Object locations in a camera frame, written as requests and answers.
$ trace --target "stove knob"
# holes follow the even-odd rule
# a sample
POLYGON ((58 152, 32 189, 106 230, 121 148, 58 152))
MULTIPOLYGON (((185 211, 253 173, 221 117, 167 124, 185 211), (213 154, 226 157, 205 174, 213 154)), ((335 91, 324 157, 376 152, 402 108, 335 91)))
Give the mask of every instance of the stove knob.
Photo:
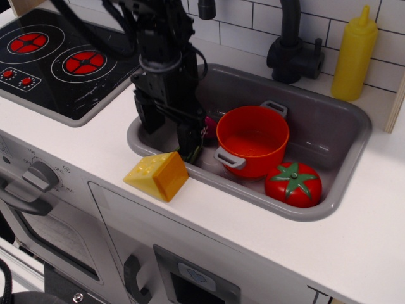
POLYGON ((14 72, 12 70, 7 70, 3 73, 3 77, 5 79, 9 79, 12 78, 12 76, 14 76, 14 72))
POLYGON ((41 161, 36 161, 28 168, 23 174, 23 180, 29 182, 42 192, 52 189, 59 183, 58 176, 53 169, 49 168, 41 161))
POLYGON ((21 80, 21 83, 23 84, 23 86, 29 86, 32 83, 32 79, 30 77, 26 77, 21 80))

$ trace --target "bottle cap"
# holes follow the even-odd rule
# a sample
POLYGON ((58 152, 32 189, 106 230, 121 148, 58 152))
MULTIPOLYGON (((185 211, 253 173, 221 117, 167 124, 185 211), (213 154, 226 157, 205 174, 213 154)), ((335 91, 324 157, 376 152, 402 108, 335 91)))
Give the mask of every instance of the bottle cap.
POLYGON ((377 24, 368 18, 370 7, 365 5, 360 17, 353 18, 347 24, 347 29, 357 35, 367 35, 377 30, 377 24))

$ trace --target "black stovetop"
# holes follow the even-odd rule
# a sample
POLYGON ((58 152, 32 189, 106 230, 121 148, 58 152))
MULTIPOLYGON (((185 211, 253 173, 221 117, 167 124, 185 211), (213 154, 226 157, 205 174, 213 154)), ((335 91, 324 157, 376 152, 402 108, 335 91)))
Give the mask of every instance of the black stovetop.
MULTIPOLYGON (((122 33, 87 25, 109 45, 127 46, 122 33)), ((0 29, 0 96, 72 126, 122 91, 138 63, 138 56, 105 56, 61 15, 42 9, 0 29)))

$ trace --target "control panel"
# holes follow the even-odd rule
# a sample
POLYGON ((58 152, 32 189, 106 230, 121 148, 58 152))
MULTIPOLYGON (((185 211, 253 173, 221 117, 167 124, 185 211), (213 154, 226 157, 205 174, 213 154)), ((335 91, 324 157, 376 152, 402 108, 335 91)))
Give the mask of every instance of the control panel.
POLYGON ((0 131, 0 177, 8 183, 19 180, 42 191, 44 198, 57 198, 92 213, 92 203, 86 203, 92 197, 85 175, 68 162, 0 131))
POLYGON ((37 86, 41 79, 16 68, 8 67, 0 73, 0 82, 27 92, 37 86))

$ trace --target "white cabinet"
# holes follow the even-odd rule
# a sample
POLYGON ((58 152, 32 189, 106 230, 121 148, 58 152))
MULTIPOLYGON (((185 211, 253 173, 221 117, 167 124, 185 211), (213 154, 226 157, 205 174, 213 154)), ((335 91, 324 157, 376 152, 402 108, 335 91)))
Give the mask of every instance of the white cabinet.
MULTIPOLYGON (((333 299, 311 281, 244 248, 232 246, 226 240, 209 236, 203 227, 201 231, 191 229, 140 205, 136 197, 129 194, 131 199, 93 183, 90 183, 90 189, 118 253, 118 270, 123 274, 123 264, 130 255, 138 258, 141 267, 137 283, 151 293, 150 304, 170 303, 154 245, 197 265, 199 270, 203 269, 203 274, 214 274, 238 286, 242 304, 333 303, 333 299)), ((188 304, 179 299, 176 303, 188 304)))

